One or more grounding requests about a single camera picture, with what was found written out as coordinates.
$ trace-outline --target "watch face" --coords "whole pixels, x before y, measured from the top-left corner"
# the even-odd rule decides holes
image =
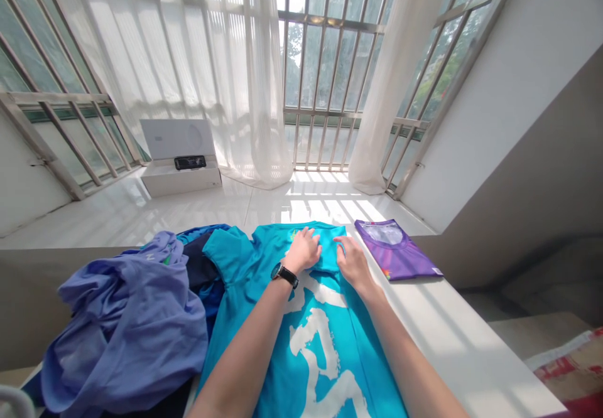
[[[281,270],[281,264],[277,263],[277,265],[272,270],[272,274],[270,274],[270,278],[274,279],[277,276],[278,271],[280,271],[280,270]]]

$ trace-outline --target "white box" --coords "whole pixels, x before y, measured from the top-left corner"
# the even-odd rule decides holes
[[[214,139],[206,120],[140,120],[153,159],[141,176],[151,197],[222,186]],[[174,158],[205,156],[206,167],[177,170]]]

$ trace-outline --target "black phone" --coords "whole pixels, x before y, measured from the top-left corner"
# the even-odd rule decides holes
[[[206,167],[205,156],[179,156],[174,158],[176,170]]]

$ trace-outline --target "white tiled floor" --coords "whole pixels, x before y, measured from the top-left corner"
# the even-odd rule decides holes
[[[153,198],[140,175],[143,169],[70,203],[0,240],[2,249],[129,247],[156,232],[181,232],[213,223],[237,225],[251,235],[258,225],[318,220],[353,226],[355,219],[396,221],[411,235],[433,232],[386,195],[356,190],[344,173],[296,172],[271,191],[223,177],[223,187]]]

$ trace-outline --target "white curtain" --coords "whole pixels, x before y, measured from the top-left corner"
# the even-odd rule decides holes
[[[381,161],[389,132],[416,64],[438,17],[442,0],[394,0],[381,54],[366,99],[349,179],[367,194],[385,191]]]
[[[276,0],[59,2],[142,147],[140,119],[205,118],[222,174],[289,181]]]

